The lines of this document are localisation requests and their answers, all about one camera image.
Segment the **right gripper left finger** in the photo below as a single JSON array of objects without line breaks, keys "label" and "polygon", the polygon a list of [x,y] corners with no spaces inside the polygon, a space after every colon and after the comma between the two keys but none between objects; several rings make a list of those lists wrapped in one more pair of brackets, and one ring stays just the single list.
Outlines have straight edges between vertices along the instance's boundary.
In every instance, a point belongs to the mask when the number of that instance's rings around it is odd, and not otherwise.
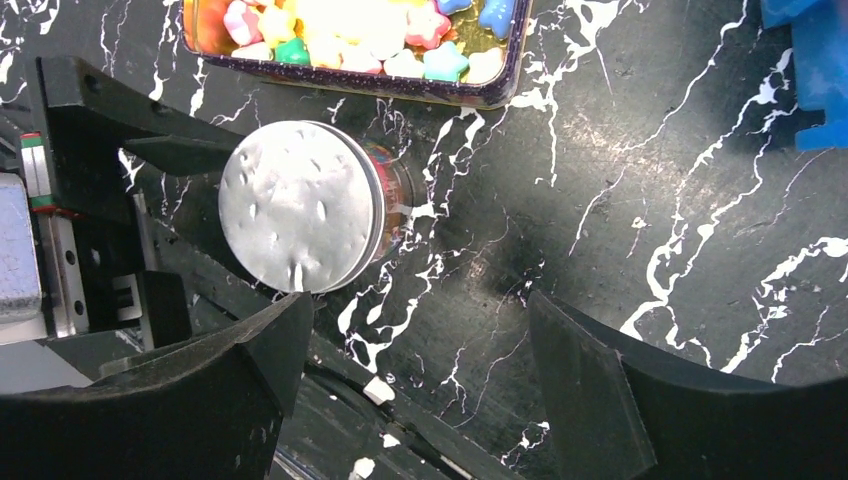
[{"label": "right gripper left finger", "polygon": [[1,399],[5,479],[266,479],[314,307],[291,294],[91,385]]}]

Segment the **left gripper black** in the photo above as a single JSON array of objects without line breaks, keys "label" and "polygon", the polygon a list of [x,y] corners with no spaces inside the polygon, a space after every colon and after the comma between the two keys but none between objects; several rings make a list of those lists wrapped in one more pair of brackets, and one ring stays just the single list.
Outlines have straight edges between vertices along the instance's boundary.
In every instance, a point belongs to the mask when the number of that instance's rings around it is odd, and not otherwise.
[{"label": "left gripper black", "polygon": [[158,267],[146,205],[127,191],[120,153],[192,176],[222,171],[244,137],[149,137],[145,98],[77,57],[36,57],[26,77],[32,124],[18,158],[48,335],[137,327],[148,350],[189,339],[182,280]]}]

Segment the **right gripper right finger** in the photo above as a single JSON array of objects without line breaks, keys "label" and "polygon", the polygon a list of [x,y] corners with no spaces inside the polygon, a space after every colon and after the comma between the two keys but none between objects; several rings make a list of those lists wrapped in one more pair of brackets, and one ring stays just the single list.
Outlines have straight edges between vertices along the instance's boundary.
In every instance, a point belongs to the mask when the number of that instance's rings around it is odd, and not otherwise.
[{"label": "right gripper right finger", "polygon": [[847,382],[726,374],[541,293],[529,331],[563,479],[843,479]]}]

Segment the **white round jar lid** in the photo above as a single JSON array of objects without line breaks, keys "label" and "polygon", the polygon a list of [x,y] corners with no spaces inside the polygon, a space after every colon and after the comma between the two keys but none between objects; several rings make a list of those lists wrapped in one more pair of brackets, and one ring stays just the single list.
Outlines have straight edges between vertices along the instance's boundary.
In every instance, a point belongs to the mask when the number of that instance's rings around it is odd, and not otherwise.
[{"label": "white round jar lid", "polygon": [[342,288],[384,252],[378,167],[321,122],[279,121],[248,134],[223,170],[218,210],[240,265],[285,293]]}]

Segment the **clear plastic jar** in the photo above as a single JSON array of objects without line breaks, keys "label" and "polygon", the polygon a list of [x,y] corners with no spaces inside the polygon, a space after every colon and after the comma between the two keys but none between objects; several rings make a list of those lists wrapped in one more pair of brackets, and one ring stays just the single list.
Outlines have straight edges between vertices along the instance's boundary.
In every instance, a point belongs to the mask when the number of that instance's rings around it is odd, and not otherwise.
[{"label": "clear plastic jar", "polygon": [[411,229],[409,216],[422,201],[422,181],[410,170],[406,159],[393,150],[370,139],[363,140],[361,146],[377,170],[385,198],[385,222],[374,263],[404,242]]}]

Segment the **tin tray of star candies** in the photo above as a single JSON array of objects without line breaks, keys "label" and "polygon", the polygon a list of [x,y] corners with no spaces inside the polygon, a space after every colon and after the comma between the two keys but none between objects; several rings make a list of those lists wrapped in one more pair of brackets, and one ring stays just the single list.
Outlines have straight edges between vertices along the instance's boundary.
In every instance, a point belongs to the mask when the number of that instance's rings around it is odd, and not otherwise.
[{"label": "tin tray of star candies", "polygon": [[267,82],[495,109],[528,1],[185,1],[188,50]]}]

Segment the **blue bin of lollipops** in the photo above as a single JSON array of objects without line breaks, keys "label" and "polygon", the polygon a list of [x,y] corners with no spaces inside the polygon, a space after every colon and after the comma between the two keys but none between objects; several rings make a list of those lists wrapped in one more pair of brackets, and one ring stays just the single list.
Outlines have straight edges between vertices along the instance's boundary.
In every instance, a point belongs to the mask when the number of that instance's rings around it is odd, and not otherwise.
[{"label": "blue bin of lollipops", "polygon": [[824,123],[799,131],[801,151],[847,147],[847,3],[837,0],[762,0],[766,29],[791,27],[797,101],[822,111]]}]

